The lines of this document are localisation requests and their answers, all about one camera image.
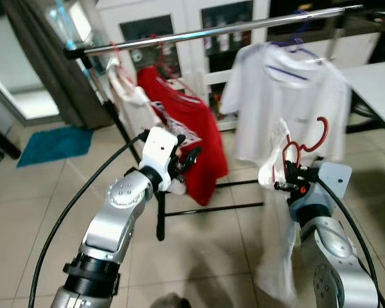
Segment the blue bath mat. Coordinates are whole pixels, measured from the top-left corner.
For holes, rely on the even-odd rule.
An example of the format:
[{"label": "blue bath mat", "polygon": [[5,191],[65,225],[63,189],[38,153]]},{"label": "blue bath mat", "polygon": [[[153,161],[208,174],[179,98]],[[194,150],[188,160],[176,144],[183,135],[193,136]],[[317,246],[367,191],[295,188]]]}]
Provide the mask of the blue bath mat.
[{"label": "blue bath mat", "polygon": [[17,167],[87,154],[92,130],[63,127],[34,133],[21,155]]}]

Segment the white table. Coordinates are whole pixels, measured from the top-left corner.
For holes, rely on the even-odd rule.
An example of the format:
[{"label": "white table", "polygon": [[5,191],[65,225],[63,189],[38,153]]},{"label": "white table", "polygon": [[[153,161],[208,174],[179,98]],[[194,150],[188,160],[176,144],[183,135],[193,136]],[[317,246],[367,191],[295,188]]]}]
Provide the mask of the white table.
[{"label": "white table", "polygon": [[355,92],[385,124],[385,62],[344,69],[342,73]]}]

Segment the clothing rack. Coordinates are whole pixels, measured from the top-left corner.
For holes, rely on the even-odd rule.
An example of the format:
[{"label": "clothing rack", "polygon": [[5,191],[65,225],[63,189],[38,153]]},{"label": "clothing rack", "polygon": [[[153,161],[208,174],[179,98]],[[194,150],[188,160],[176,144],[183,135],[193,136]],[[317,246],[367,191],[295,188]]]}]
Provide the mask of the clothing rack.
[{"label": "clothing rack", "polygon": [[[97,91],[101,96],[101,99],[103,100],[103,104],[104,104],[104,107],[106,108],[106,111],[114,120],[121,135],[123,136],[123,139],[127,143],[129,143],[130,137],[128,136],[126,129],[124,128],[123,124],[120,122],[118,118],[118,113],[114,104],[109,100],[109,98],[105,94],[105,91],[103,90],[103,87],[98,79],[95,69],[93,68],[89,60],[90,56],[100,55],[102,53],[116,52],[118,49],[129,50],[129,49],[135,49],[135,48],[141,48],[141,47],[156,46],[165,42],[175,43],[175,42],[181,42],[185,40],[194,40],[198,38],[200,39],[203,37],[210,37],[210,36],[215,36],[220,34],[228,34],[236,31],[249,31],[257,28],[267,28],[272,26],[280,26],[283,24],[292,24],[295,22],[336,17],[337,19],[336,19],[334,31],[332,33],[332,38],[330,40],[330,44],[327,48],[327,51],[325,53],[325,58],[332,60],[332,55],[335,50],[336,42],[338,38],[340,38],[344,28],[345,17],[348,15],[348,13],[361,10],[361,9],[363,9],[363,5],[328,8],[324,10],[316,10],[312,12],[303,13],[301,15],[298,15],[298,14],[287,15],[282,17],[274,17],[274,18],[268,18],[268,19],[260,19],[257,21],[244,22],[241,24],[233,24],[229,26],[217,26],[217,27],[208,28],[208,29],[199,30],[199,31],[190,31],[190,32],[179,33],[179,34],[163,35],[161,37],[155,37],[151,39],[148,38],[143,40],[132,40],[129,42],[115,44],[114,46],[108,45],[108,46],[99,46],[99,47],[90,47],[90,48],[79,48],[75,50],[65,50],[65,55],[68,59],[71,59],[71,60],[80,59],[83,62],[84,66],[89,70],[90,77],[94,85],[96,86]],[[134,159],[137,161],[137,163],[139,163],[140,156],[137,153],[137,150],[134,148],[134,146],[130,146],[130,151],[132,152]],[[243,184],[252,184],[252,183],[257,183],[257,180],[222,183],[222,184],[217,184],[216,187],[223,188],[223,187],[230,187],[234,185],[243,185]],[[166,193],[167,192],[157,192],[155,194],[155,197],[158,201],[157,239],[159,241],[164,240],[164,237],[165,237],[166,217],[195,214],[195,213],[202,213],[202,212],[213,212],[217,210],[241,209],[241,208],[257,207],[257,206],[263,205],[263,203],[260,202],[260,203],[249,203],[249,204],[242,204],[242,205],[231,205],[231,206],[225,206],[225,207],[185,210],[181,212],[166,212]]]}]

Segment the white cloth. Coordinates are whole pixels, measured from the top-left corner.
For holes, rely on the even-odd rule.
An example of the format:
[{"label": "white cloth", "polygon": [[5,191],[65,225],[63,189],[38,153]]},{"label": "white cloth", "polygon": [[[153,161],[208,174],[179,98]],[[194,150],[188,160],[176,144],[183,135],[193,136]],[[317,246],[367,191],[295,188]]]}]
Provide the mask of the white cloth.
[{"label": "white cloth", "polygon": [[238,52],[220,108],[222,114],[239,112],[236,157],[259,166],[271,153],[270,133],[280,117],[293,140],[308,147],[315,145],[323,132],[316,118],[326,117],[329,133],[325,142],[313,153],[302,155],[341,160],[349,110],[350,87],[331,63],[295,61],[268,43],[246,46]]},{"label": "white cloth", "polygon": [[[274,190],[274,180],[285,182],[281,153],[287,143],[287,134],[285,121],[279,119],[269,139],[271,152],[258,173],[258,182],[265,195],[261,229],[264,253],[256,269],[255,283],[265,293],[289,305],[296,298],[291,262],[296,224],[288,211],[286,198],[289,193]],[[295,159],[295,151],[291,148],[287,151],[287,159]]]},{"label": "white cloth", "polygon": [[133,86],[118,67],[111,67],[108,72],[111,92],[115,105],[119,109],[119,118],[128,130],[131,138],[145,129],[161,124],[160,118],[151,107],[150,99],[142,87]]}]

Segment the glass cabinet door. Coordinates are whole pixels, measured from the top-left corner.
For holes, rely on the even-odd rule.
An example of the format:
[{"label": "glass cabinet door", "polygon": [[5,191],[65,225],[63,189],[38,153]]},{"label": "glass cabinet door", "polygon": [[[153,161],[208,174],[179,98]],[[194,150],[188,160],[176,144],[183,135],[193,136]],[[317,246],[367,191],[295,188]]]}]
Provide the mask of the glass cabinet door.
[{"label": "glass cabinet door", "polygon": [[[113,42],[146,39],[154,35],[187,31],[183,3],[179,0],[134,3],[116,0],[113,6],[106,4],[106,1],[100,1],[97,6],[106,31]],[[185,80],[191,71],[188,42],[122,51],[121,57],[125,68],[134,78],[139,69],[162,61],[170,68],[173,76],[182,77],[189,84]]]},{"label": "glass cabinet door", "polygon": [[[268,17],[270,0],[185,0],[188,30],[239,24]],[[209,104],[219,120],[220,129],[233,128],[235,115],[218,112],[221,94],[228,81],[237,52],[249,44],[264,42],[265,29],[237,31],[191,41],[191,55],[198,94]]]}]

